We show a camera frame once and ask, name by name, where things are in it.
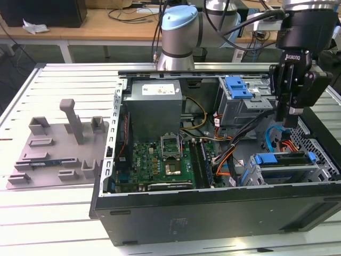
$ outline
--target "motherboard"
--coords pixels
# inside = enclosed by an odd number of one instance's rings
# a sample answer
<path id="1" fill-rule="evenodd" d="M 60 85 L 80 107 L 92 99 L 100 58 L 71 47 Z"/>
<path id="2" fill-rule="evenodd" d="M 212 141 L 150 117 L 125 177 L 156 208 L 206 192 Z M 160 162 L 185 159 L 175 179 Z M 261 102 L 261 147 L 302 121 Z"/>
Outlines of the motherboard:
<path id="1" fill-rule="evenodd" d="M 213 183 L 210 163 L 216 156 L 214 144 L 177 139 L 134 143 L 132 168 L 118 174 L 116 191 L 209 188 Z"/>

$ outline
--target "floor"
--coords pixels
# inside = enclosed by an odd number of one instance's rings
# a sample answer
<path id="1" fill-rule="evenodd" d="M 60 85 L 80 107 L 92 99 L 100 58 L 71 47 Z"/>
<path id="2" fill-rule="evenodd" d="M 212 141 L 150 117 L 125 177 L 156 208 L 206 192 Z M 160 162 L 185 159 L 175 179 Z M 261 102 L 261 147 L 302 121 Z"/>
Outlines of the floor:
<path id="1" fill-rule="evenodd" d="M 54 45 L 22 45 L 25 51 L 36 62 L 63 63 L 63 57 L 58 46 Z M 23 85 L 26 77 L 33 70 L 35 64 L 15 47 L 15 56 L 6 54 L 0 57 L 0 114 L 6 109 Z M 101 46 L 71 46 L 70 50 L 79 63 L 87 62 L 150 62 L 150 47 L 141 51 L 140 46 L 109 46 L 110 59 L 104 58 Z M 264 49 L 257 58 L 252 54 L 244 58 L 244 62 L 278 62 L 281 51 Z M 230 62 L 233 49 L 208 49 L 206 62 Z"/>

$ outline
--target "blue drive bracket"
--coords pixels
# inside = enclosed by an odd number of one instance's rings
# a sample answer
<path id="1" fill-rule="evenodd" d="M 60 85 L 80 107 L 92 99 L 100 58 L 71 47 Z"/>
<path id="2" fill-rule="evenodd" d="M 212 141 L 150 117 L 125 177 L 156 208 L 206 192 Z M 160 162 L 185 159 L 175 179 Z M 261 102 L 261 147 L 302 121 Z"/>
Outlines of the blue drive bracket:
<path id="1" fill-rule="evenodd" d="M 276 164 L 278 163 L 277 158 L 272 153 L 256 154 L 254 156 L 256 164 Z"/>
<path id="2" fill-rule="evenodd" d="M 252 99 L 252 94 L 246 89 L 246 84 L 240 77 L 225 77 L 225 85 L 232 99 Z"/>

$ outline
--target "robotiq logo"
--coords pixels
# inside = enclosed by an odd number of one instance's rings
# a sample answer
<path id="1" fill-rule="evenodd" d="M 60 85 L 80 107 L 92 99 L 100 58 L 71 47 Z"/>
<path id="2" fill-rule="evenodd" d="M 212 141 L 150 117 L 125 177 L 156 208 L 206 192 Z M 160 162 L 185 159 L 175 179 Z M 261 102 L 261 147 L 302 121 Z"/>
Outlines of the robotiq logo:
<path id="1" fill-rule="evenodd" d="M 299 55 L 286 54 L 286 58 L 284 60 L 300 60 L 300 59 L 301 59 L 301 56 Z"/>

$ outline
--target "wooden desk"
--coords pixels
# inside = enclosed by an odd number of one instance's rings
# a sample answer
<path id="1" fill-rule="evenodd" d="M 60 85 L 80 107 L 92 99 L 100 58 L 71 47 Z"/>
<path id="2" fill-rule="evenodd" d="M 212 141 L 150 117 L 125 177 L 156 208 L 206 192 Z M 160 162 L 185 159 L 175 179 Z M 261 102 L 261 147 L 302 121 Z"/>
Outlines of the wooden desk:
<path id="1" fill-rule="evenodd" d="M 244 1 L 248 7 L 263 9 L 260 3 Z M 133 19 L 145 16 L 145 13 L 131 13 L 120 15 L 120 19 Z M 150 22 L 141 24 L 122 23 L 108 17 L 104 9 L 89 9 L 87 18 L 80 28 L 49 28 L 46 33 L 32 35 L 21 27 L 8 27 L 1 19 L 0 22 L 6 31 L 18 44 L 58 45 L 66 63 L 72 63 L 73 57 L 69 45 L 105 45 L 104 52 L 108 56 L 108 45 L 150 46 L 153 39 L 157 15 L 148 17 Z M 268 42 L 274 42 L 276 32 L 271 33 Z M 246 47 L 251 42 L 251 33 L 245 32 L 242 38 L 237 38 L 236 43 Z M 13 44 L 7 34 L 0 29 L 0 44 Z"/>

